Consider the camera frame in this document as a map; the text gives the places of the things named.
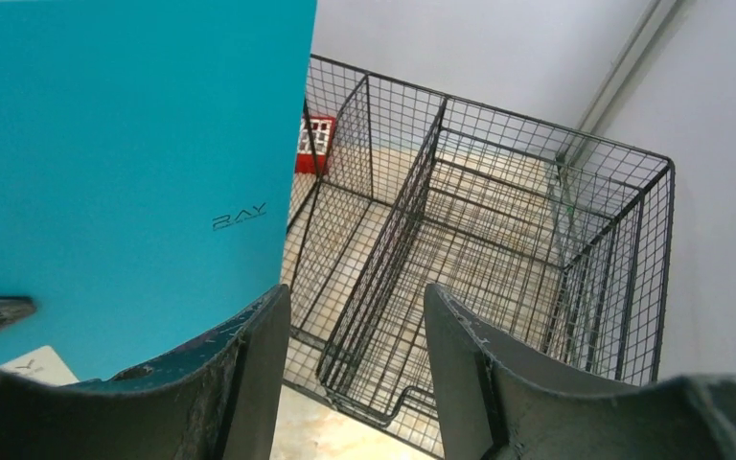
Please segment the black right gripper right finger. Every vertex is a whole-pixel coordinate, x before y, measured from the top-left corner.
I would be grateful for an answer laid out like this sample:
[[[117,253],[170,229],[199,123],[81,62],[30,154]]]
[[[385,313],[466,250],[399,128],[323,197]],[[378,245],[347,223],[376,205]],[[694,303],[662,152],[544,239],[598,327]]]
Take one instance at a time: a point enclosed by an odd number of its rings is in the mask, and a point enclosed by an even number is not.
[[[448,459],[736,459],[736,375],[634,386],[561,363],[425,288]]]

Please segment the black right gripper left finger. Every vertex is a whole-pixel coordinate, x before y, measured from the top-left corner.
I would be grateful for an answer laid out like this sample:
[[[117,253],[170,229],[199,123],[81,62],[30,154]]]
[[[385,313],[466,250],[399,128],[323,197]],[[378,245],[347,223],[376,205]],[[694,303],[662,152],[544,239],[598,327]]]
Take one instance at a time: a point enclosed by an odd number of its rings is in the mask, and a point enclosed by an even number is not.
[[[290,317],[276,285],[108,380],[52,386],[0,370],[0,459],[266,459]]]

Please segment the teal file folder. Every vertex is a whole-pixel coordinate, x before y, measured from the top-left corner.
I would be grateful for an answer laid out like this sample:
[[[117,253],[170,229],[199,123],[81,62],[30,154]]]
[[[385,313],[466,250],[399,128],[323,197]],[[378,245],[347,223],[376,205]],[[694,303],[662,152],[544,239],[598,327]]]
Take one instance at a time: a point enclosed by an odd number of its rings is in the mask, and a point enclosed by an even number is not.
[[[0,1],[0,295],[107,378],[281,277],[312,1]]]

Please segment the grey white file folder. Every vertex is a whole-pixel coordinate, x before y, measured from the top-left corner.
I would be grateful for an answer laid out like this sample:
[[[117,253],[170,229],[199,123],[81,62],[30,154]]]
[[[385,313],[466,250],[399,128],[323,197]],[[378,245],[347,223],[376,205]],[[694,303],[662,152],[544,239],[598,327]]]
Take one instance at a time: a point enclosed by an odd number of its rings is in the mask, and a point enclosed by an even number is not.
[[[50,386],[80,382],[50,345],[44,345],[2,365],[0,370]]]

